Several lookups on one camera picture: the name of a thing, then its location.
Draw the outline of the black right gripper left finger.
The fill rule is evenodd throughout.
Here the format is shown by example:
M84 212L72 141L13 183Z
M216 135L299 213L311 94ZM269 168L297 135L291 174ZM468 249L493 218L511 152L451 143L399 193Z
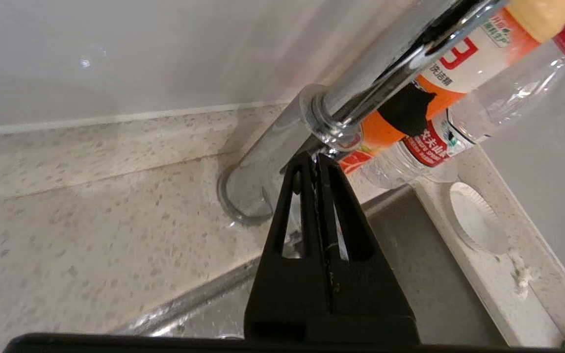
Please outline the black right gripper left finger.
M300 186L301 235L305 256L283 256L294 186ZM244 315L247 340L301 342L313 320L328 313L314 190L314 162L303 153L291 159L258 264Z

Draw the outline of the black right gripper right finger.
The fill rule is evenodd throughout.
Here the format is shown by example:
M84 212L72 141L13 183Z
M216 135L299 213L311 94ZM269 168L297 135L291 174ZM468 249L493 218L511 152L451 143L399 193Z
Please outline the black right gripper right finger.
M348 179L317 158L318 212L327 268L327 325L338 342L418 344L415 315Z

